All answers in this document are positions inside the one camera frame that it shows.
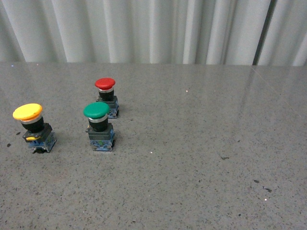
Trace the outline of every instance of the yellow button cap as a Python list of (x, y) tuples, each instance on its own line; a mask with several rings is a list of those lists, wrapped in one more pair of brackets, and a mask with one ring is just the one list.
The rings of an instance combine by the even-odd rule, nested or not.
[(43, 107), (40, 104), (25, 104), (15, 109), (13, 117), (16, 120), (31, 121), (37, 118), (42, 112)]

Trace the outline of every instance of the green button cap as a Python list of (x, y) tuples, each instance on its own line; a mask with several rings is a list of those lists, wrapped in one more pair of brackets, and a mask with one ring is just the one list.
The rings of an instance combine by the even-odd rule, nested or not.
[(83, 113), (86, 117), (98, 119), (109, 113), (110, 107), (104, 102), (94, 102), (86, 106)]

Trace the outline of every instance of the white curtain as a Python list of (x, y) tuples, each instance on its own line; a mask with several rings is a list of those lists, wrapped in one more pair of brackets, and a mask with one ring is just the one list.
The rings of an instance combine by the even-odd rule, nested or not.
[(307, 0), (0, 0), (0, 61), (307, 64)]

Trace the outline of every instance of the speckled gray surface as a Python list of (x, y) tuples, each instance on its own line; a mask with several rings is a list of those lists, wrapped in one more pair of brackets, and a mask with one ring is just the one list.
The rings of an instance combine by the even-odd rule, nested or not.
[[(0, 63), (0, 229), (307, 229), (306, 75)], [(83, 116), (106, 76), (120, 104), (109, 154), (91, 150)], [(26, 103), (57, 134), (50, 153), (22, 139), (12, 113)]]

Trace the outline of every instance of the red button cap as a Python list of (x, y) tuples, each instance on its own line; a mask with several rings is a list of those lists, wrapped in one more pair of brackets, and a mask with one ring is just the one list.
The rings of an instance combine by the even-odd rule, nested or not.
[(95, 82), (95, 86), (101, 90), (109, 90), (115, 85), (115, 80), (112, 78), (101, 78)]

